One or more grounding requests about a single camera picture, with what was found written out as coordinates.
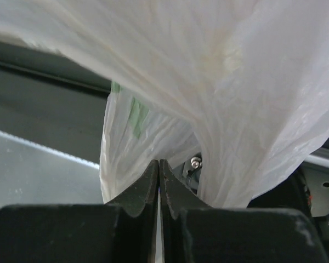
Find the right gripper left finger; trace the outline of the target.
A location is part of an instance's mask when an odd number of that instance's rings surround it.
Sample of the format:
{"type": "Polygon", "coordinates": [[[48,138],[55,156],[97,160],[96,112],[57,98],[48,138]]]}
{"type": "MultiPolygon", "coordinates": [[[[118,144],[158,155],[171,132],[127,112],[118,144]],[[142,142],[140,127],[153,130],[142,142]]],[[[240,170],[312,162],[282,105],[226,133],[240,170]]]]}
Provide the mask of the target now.
{"type": "Polygon", "coordinates": [[[154,262],[159,163],[106,204],[0,209],[0,262],[154,262]]]}

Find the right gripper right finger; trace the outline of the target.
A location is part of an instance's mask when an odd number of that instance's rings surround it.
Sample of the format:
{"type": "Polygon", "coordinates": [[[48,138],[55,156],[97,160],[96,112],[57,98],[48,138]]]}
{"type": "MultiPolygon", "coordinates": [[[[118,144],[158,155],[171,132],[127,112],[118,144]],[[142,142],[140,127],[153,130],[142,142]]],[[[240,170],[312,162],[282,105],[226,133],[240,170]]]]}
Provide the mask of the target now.
{"type": "Polygon", "coordinates": [[[216,209],[159,163],[165,262],[328,262],[316,229],[295,209],[216,209]]]}

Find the white plastic fruit bag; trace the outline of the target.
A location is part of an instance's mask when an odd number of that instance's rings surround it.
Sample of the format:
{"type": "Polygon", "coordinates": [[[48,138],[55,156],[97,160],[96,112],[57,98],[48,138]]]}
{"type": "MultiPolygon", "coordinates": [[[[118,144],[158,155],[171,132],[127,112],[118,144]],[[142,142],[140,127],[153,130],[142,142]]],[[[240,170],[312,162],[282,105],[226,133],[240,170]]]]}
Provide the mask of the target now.
{"type": "Polygon", "coordinates": [[[200,152],[198,196],[244,208],[329,138],[329,1],[0,1],[0,35],[112,81],[105,202],[200,152]]]}

